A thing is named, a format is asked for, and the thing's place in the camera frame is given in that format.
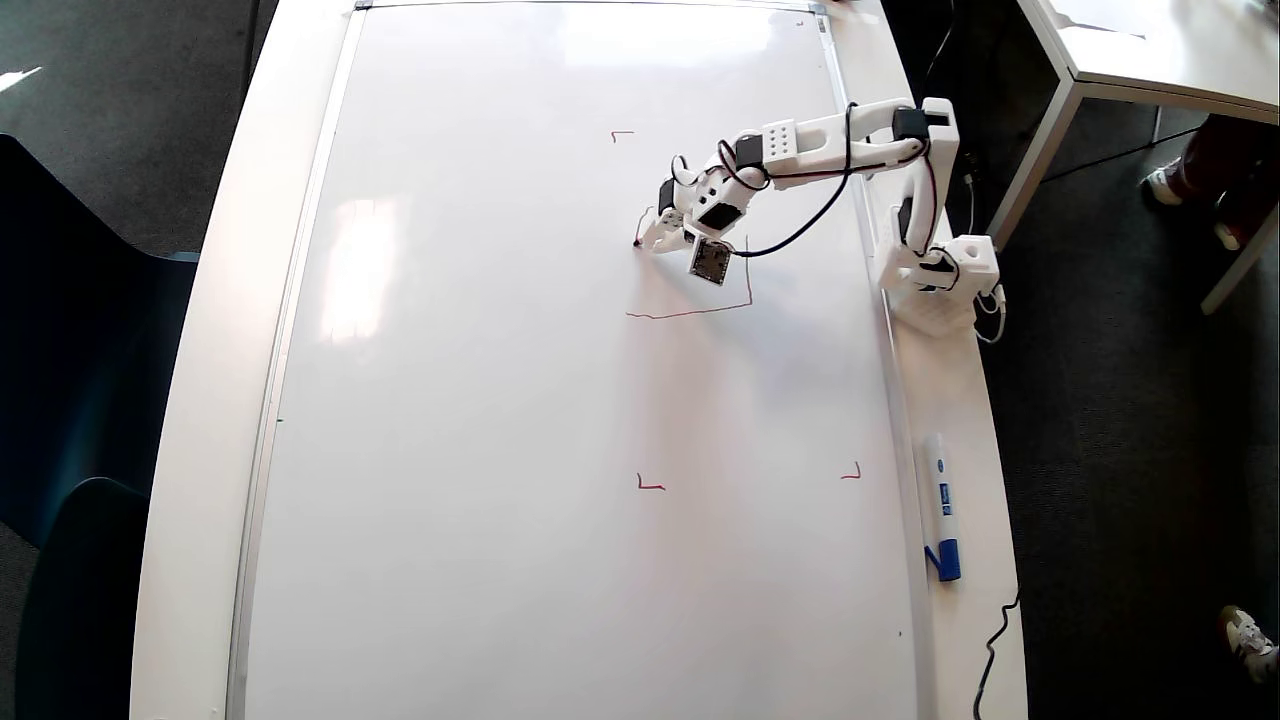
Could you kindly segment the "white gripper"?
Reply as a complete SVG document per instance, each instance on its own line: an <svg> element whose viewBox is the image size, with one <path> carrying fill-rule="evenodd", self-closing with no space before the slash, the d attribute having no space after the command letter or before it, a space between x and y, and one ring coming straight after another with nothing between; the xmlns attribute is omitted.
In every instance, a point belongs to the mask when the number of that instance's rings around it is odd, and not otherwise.
<svg viewBox="0 0 1280 720"><path fill-rule="evenodd" d="M655 211L643 218L637 246L675 252L692 247L699 238L722 240L769 183L771 177L759 167L714 164L695 173L673 160L658 190Z"/></svg>

